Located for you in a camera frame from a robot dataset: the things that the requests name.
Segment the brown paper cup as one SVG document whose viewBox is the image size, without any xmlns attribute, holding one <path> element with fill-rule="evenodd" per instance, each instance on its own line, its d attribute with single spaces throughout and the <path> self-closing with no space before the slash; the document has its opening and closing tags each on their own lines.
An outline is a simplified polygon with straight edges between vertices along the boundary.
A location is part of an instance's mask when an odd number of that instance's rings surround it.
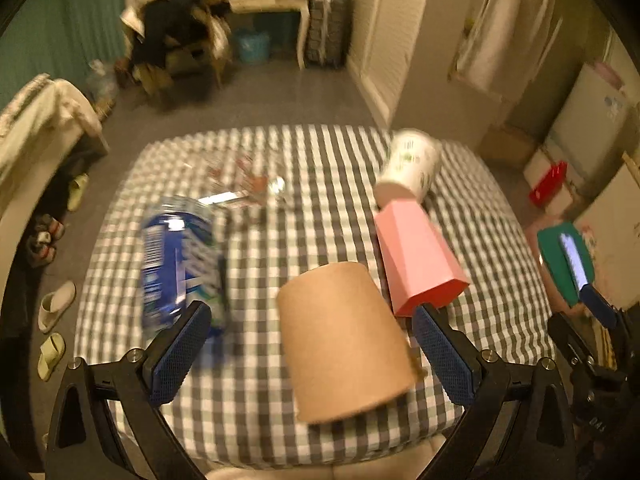
<svg viewBox="0 0 640 480">
<path fill-rule="evenodd" d="M 406 334 L 358 262 L 307 271 L 276 296 L 297 418 L 325 424 L 386 404 L 423 374 Z"/>
</svg>

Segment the blue laundry basket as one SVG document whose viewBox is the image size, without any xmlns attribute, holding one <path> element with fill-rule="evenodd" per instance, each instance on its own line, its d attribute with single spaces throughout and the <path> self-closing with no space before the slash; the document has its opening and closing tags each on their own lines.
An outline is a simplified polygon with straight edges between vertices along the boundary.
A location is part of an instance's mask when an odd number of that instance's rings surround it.
<svg viewBox="0 0 640 480">
<path fill-rule="evenodd" d="M 240 29 L 234 35 L 239 60 L 246 65 L 267 63 L 270 58 L 270 36 L 268 32 Z"/>
</svg>

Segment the bed with patterned bedding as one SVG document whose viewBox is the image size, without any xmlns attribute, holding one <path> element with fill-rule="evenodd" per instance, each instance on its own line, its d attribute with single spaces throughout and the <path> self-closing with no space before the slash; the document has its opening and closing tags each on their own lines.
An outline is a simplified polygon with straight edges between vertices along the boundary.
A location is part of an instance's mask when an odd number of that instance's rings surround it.
<svg viewBox="0 0 640 480">
<path fill-rule="evenodd" d="M 1 112 L 1 266 L 9 268 L 44 189 L 80 139 L 108 153 L 102 124 L 85 95 L 41 74 Z"/>
</svg>

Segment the white patterned paper cup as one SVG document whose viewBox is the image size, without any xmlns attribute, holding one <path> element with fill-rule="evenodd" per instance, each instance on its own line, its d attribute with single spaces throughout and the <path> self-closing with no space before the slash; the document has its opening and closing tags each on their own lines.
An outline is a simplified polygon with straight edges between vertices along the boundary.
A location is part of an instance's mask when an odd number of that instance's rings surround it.
<svg viewBox="0 0 640 480">
<path fill-rule="evenodd" d="M 442 142 L 421 130 L 396 131 L 373 188 L 378 208 L 383 209 L 393 200 L 422 203 L 435 182 L 441 161 Z"/>
</svg>

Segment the pink faceted cup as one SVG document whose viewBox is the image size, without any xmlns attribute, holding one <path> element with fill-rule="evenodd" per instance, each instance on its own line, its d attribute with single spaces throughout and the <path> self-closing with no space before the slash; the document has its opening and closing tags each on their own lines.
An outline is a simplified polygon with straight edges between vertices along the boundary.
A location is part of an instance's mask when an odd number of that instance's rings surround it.
<svg viewBox="0 0 640 480">
<path fill-rule="evenodd" d="M 440 309 L 471 280 L 423 207 L 393 200 L 374 218 L 390 303 L 398 318 L 410 318 L 421 304 Z"/>
</svg>

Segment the light green slipper under bed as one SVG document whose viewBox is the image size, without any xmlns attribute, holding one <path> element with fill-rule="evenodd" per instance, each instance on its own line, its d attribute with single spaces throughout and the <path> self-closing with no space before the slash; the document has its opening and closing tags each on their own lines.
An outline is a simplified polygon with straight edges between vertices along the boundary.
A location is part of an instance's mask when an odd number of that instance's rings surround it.
<svg viewBox="0 0 640 480">
<path fill-rule="evenodd" d="M 74 177 L 73 180 L 70 181 L 68 185 L 68 199 L 67 199 L 67 210 L 69 212 L 74 212 L 79 208 L 79 205 L 84 197 L 87 186 L 89 183 L 88 174 L 78 174 L 77 177 Z"/>
</svg>

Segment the teal window curtain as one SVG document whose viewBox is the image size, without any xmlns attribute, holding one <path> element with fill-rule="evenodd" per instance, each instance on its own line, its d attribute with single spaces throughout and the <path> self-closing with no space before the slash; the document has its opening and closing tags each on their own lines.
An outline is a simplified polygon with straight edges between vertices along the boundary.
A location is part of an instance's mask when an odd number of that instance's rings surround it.
<svg viewBox="0 0 640 480">
<path fill-rule="evenodd" d="M 26 0 L 1 35 L 1 104 L 42 73 L 85 90 L 91 61 L 124 55 L 122 10 L 124 0 Z"/>
</svg>

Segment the white louvered wardrobe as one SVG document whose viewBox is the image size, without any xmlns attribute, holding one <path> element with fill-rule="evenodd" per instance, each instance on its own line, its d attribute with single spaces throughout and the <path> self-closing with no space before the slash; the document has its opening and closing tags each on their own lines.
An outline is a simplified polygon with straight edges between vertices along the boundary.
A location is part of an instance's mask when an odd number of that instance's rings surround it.
<svg viewBox="0 0 640 480">
<path fill-rule="evenodd" d="M 392 122 L 405 87 L 426 0 L 352 0 L 346 67 L 375 123 Z"/>
</svg>

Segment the blue plastic bottle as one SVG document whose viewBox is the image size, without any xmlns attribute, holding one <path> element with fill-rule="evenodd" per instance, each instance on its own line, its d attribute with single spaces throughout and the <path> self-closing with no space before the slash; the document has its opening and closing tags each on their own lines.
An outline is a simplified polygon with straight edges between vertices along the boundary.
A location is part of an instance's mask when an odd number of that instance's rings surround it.
<svg viewBox="0 0 640 480">
<path fill-rule="evenodd" d="M 164 197 L 141 223 L 142 327 L 148 338 L 174 324 L 195 300 L 209 307 L 208 334 L 228 318 L 226 258 L 214 237 L 214 215 L 198 200 Z"/>
</svg>

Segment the white refrigerator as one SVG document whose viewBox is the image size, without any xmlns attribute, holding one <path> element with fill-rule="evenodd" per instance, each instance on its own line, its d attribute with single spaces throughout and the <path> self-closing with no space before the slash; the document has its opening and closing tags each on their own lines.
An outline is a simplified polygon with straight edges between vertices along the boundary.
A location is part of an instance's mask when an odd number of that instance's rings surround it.
<svg viewBox="0 0 640 480">
<path fill-rule="evenodd" d="M 568 184 L 592 200 L 615 176 L 623 154 L 636 150 L 636 118 L 623 92 L 585 64 L 544 138 L 544 151 L 552 162 L 567 164 Z"/>
</svg>

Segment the wooden chair with clothes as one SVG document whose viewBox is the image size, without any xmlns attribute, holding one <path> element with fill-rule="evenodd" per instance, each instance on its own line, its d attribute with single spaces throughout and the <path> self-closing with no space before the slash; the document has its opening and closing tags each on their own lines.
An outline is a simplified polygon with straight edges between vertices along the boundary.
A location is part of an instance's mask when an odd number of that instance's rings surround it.
<svg viewBox="0 0 640 480">
<path fill-rule="evenodd" d="M 208 66 L 216 83 L 231 63 L 230 27 L 213 12 L 221 0 L 132 0 L 120 14 L 128 72 L 148 96 L 169 89 L 186 66 Z"/>
</svg>

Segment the beige slipper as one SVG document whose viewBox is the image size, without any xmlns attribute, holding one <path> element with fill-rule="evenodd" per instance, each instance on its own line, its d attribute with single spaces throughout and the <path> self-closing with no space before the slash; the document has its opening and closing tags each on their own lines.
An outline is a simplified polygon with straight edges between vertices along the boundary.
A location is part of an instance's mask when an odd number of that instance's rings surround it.
<svg viewBox="0 0 640 480">
<path fill-rule="evenodd" d="M 50 333 L 55 324 L 76 298 L 77 287 L 73 281 L 66 281 L 54 292 L 49 292 L 40 301 L 38 328 L 41 333 Z"/>
</svg>

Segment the brown stool green cushion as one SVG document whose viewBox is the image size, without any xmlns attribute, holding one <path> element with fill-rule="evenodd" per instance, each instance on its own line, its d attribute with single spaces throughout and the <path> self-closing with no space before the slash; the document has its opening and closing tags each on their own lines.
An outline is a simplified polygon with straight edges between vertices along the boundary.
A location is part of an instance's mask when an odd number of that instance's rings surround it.
<svg viewBox="0 0 640 480">
<path fill-rule="evenodd" d="M 579 301 L 576 283 L 566 258 L 561 234 L 574 238 L 580 260 L 585 265 L 590 281 L 594 279 L 594 267 L 582 232 L 572 222 L 559 217 L 541 216 L 525 229 L 525 236 L 544 284 L 550 309 L 563 312 L 570 318 L 586 315 L 586 307 Z"/>
</svg>

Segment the cardboard box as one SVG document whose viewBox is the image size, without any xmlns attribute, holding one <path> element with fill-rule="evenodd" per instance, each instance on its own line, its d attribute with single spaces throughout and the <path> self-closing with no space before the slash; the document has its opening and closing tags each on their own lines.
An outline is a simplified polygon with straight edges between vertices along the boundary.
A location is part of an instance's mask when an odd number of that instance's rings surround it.
<svg viewBox="0 0 640 480">
<path fill-rule="evenodd" d="M 477 153 L 485 162 L 521 170 L 537 149 L 537 142 L 528 134 L 509 125 L 490 127 Z"/>
</svg>

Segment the grey white checked tablecloth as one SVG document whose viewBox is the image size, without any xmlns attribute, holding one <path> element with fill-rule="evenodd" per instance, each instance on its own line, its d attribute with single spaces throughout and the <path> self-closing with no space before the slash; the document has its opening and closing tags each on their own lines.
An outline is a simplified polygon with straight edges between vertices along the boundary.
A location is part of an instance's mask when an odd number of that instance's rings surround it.
<svg viewBox="0 0 640 480">
<path fill-rule="evenodd" d="M 108 208 L 80 297 L 76 356 L 120 359 L 145 343 L 141 223 L 165 197 L 198 198 L 209 167 L 233 178 L 239 158 L 268 164 L 285 182 L 265 206 L 219 211 L 214 233 L 227 258 L 230 322 L 221 350 L 204 349 L 162 409 L 196 458 L 256 469 L 329 466 L 395 454 L 454 426 L 461 408 L 426 376 L 407 394 L 344 422 L 302 424 L 286 370 L 278 288 L 307 270 L 358 261 L 383 286 L 373 185 L 390 146 L 383 131 L 282 126 L 209 131 L 147 145 Z M 477 348 L 532 364 L 552 356 L 548 298 L 518 219 L 498 183 L 465 146 L 448 142 L 425 209 L 470 286 L 447 309 Z"/>
</svg>

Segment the pair of sneakers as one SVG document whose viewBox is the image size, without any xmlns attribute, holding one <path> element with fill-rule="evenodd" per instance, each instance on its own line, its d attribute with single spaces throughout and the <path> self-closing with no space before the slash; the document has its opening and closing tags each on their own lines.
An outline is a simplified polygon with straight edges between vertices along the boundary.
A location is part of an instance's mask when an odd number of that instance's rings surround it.
<svg viewBox="0 0 640 480">
<path fill-rule="evenodd" d="M 56 255 L 55 244 L 64 236 L 66 227 L 50 214 L 35 220 L 34 232 L 27 239 L 26 259 L 33 268 L 42 268 L 52 263 Z"/>
</svg>

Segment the large water jug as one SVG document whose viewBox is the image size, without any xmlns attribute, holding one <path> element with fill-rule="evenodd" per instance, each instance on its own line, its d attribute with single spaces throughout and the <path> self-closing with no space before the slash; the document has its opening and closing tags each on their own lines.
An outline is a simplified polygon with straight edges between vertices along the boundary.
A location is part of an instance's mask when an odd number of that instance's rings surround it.
<svg viewBox="0 0 640 480">
<path fill-rule="evenodd" d="M 118 95 L 114 66 L 101 60 L 89 62 L 88 88 L 96 107 L 113 106 Z"/>
</svg>

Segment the silver suitcase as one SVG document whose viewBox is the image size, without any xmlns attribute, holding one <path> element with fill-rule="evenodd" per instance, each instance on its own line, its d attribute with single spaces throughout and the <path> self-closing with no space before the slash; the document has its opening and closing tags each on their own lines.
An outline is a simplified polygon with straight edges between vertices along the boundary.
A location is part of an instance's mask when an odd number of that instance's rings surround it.
<svg viewBox="0 0 640 480">
<path fill-rule="evenodd" d="M 344 64 L 352 20 L 350 0 L 309 0 L 305 56 L 311 64 Z"/>
</svg>

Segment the hanging white towel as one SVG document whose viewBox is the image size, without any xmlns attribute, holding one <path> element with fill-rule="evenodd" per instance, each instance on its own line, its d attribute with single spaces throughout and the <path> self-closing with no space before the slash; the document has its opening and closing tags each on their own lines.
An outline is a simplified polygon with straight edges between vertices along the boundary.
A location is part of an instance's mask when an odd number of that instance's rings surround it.
<svg viewBox="0 0 640 480">
<path fill-rule="evenodd" d="M 501 101 L 515 102 L 536 77 L 558 33 L 555 0 L 480 0 L 454 58 L 452 76 Z"/>
</svg>

